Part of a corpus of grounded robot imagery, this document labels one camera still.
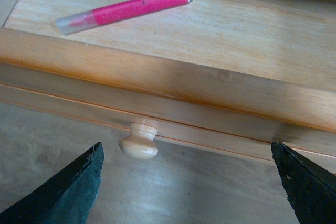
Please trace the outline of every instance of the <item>wooden cabinet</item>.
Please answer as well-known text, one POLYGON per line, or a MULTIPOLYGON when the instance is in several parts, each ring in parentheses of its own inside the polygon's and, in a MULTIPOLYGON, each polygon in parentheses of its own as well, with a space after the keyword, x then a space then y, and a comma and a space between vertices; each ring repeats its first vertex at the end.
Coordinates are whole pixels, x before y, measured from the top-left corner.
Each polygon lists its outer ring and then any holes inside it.
POLYGON ((272 164, 283 141, 336 173, 336 0, 193 0, 63 36, 125 0, 3 0, 0 99, 272 164))

